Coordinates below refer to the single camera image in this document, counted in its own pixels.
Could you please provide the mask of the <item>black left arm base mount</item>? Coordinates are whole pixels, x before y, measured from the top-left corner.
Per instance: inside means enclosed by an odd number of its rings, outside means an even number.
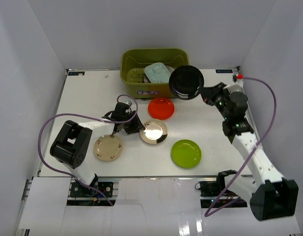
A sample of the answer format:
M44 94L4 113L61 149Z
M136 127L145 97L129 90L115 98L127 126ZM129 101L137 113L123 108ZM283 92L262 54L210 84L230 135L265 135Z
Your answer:
M113 189L114 189L114 183L113 182L96 182L93 188L97 188L99 191L101 191L107 198L110 198L113 196ZM70 191L69 191L69 197L71 198L86 198L86 197L100 197L103 198L100 193L93 189L86 188L82 185L80 185L77 182L72 182Z

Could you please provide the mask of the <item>black round plate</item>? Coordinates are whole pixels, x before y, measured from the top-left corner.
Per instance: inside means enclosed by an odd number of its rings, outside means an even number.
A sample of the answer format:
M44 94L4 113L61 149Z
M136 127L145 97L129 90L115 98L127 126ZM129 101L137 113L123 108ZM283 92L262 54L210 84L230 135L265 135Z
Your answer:
M204 87L204 76L198 68L183 65L172 72L168 85L175 98L190 100L200 94Z

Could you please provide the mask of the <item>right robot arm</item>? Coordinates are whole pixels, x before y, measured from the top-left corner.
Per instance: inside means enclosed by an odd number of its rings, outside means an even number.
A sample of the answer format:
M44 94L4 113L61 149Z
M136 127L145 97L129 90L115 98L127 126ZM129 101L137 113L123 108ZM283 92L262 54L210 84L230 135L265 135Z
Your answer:
M219 194L205 216L216 213L213 207L222 196L231 192L237 195L238 200L243 199L249 204L258 221L293 216L299 187L275 168L260 147L260 141L245 117L248 98L240 91L241 88L239 82L231 86L220 83L210 88L199 88L203 101L215 106L223 116L223 132L244 160L239 170L218 173L216 189Z

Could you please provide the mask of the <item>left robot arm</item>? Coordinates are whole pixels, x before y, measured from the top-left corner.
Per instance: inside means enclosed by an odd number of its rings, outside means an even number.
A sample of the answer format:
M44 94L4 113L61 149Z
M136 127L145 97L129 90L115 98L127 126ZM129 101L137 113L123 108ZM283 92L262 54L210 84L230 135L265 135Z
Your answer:
M113 135L121 130L133 134L144 129L131 106L131 101L118 101L114 110L98 121L77 123L68 120L51 145L50 155L68 168L82 184L81 190L87 196L93 196L98 191L98 184L94 181L97 175L85 163L91 139Z

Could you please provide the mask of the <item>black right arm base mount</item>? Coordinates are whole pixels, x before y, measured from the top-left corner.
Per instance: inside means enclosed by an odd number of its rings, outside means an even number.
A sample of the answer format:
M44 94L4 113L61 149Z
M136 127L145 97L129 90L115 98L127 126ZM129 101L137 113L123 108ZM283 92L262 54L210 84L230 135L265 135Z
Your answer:
M202 209L207 209L214 202L215 198L219 195L221 190L224 188L224 184L221 183L221 178L217 175L216 178L211 180L202 180L198 181L194 188L200 193L200 203ZM232 203L227 206L227 208L244 208L247 207L246 201L243 199L238 200L238 195L234 192L227 190L218 202L213 206L213 208L219 208L226 204Z

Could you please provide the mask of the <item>light blue rectangular plate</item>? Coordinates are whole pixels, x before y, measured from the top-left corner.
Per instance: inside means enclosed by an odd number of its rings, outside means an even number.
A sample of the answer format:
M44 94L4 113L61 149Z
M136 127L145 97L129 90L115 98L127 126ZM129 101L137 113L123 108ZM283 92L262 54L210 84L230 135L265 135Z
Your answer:
M171 72L161 62L148 65L144 69L144 74L151 83L168 83Z

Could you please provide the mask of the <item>cream plate with black brushstroke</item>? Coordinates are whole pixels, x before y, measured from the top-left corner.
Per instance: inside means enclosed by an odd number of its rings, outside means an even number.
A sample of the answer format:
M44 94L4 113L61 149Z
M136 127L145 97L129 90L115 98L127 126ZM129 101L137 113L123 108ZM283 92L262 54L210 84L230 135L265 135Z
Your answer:
M163 142L168 136L166 124L159 119L149 119L144 123L144 129L139 131L141 139L150 145Z

